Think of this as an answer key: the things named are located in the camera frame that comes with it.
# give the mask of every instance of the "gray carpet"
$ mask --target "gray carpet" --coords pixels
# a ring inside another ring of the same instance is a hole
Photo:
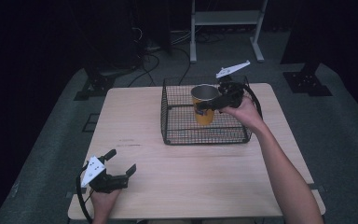
[[[280,65],[289,33],[261,33],[259,44],[265,57],[257,63],[249,43],[251,34],[225,35],[214,44],[198,44],[198,62],[186,77],[214,76],[221,67],[246,60],[251,65],[240,70],[251,83],[270,84],[309,166],[326,206],[326,223],[358,223],[358,104],[346,91],[339,76],[324,65],[317,77],[333,93],[309,97],[292,93],[282,72],[299,71],[302,64]],[[188,52],[188,43],[177,48]],[[172,55],[159,51],[156,69],[138,78],[132,87],[161,86],[165,77],[181,77],[187,56],[178,49]],[[157,59],[145,56],[145,68]],[[127,87],[144,70],[119,77],[115,87]],[[17,185],[0,210],[0,223],[86,223],[68,220],[67,210],[75,193],[75,178],[83,165],[92,133],[83,132],[89,115],[99,113],[103,97],[74,101],[87,80],[84,70],[74,74],[62,92],[34,148],[24,164]],[[258,223],[283,223],[279,217],[258,218]],[[111,221],[133,223],[134,221]]]

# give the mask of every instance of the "yellow cup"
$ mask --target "yellow cup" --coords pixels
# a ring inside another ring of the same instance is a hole
[[[194,114],[197,123],[200,125],[212,123],[214,111],[211,109],[198,110],[196,103],[210,101],[216,98],[219,96],[219,90],[212,85],[202,84],[191,90],[191,96],[193,97]]]

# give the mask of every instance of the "wooden table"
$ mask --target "wooden table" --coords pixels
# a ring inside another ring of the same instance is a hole
[[[307,183],[313,183],[272,88],[264,83],[251,84],[251,88],[284,152]],[[110,217],[281,216],[256,137],[246,144],[164,145],[159,122],[161,92],[161,87],[146,87],[112,89],[107,93],[86,160],[115,148],[117,155],[106,163],[108,174],[123,175],[137,165]],[[324,214],[319,192],[312,192]],[[90,202],[87,207],[93,216]],[[68,217],[85,219],[76,196]]]

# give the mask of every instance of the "wire basket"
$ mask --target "wire basket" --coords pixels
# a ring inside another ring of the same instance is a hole
[[[247,143],[251,132],[232,116],[214,111],[213,122],[199,125],[194,116],[191,89],[200,84],[215,85],[214,77],[165,78],[161,97],[161,133],[166,145],[208,145]]]

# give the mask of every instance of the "human hand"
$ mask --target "human hand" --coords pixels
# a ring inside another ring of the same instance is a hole
[[[91,193],[91,202],[94,207],[93,224],[104,224],[107,222],[120,192],[121,189],[116,189],[111,193],[96,191]]]
[[[220,109],[220,112],[227,113],[237,119],[241,124],[248,127],[252,132],[257,127],[264,124],[263,119],[258,114],[254,102],[246,96],[243,96],[242,103],[238,108],[227,106]]]

